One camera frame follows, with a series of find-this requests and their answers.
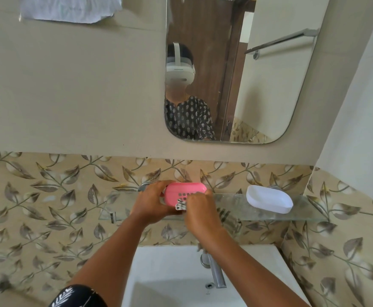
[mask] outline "headset strap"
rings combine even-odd
[[[181,65],[181,51],[179,49],[178,42],[174,42],[174,52],[175,52],[175,65],[180,66]]]

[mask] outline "person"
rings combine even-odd
[[[165,187],[172,182],[157,181],[140,192],[129,217],[50,306],[121,306],[134,253],[145,227],[163,217],[179,214],[174,207],[159,202]],[[229,236],[222,227],[211,191],[189,195],[186,202],[187,228],[218,262],[247,306],[308,307]]]
[[[174,64],[175,48],[178,49],[181,67],[193,69],[194,57],[187,46],[181,43],[172,43],[167,46],[167,65]],[[202,99],[187,94],[186,88],[194,80],[194,75],[188,79],[168,80],[165,84],[165,123],[169,131],[176,137],[190,140],[215,140],[212,128],[211,110]]]

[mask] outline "paper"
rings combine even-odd
[[[122,0],[20,0],[27,19],[92,24],[122,10]]]

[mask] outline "pink soap dish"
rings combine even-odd
[[[165,203],[175,207],[179,199],[185,201],[189,194],[204,193],[206,190],[207,187],[202,183],[171,183],[165,189]]]

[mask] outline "hair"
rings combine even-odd
[[[179,43],[179,52],[181,57],[188,58],[192,64],[194,64],[194,56],[192,55],[192,52],[186,46],[185,44]],[[168,44],[166,47],[166,56],[167,57],[175,57],[175,49],[174,49],[174,44]]]

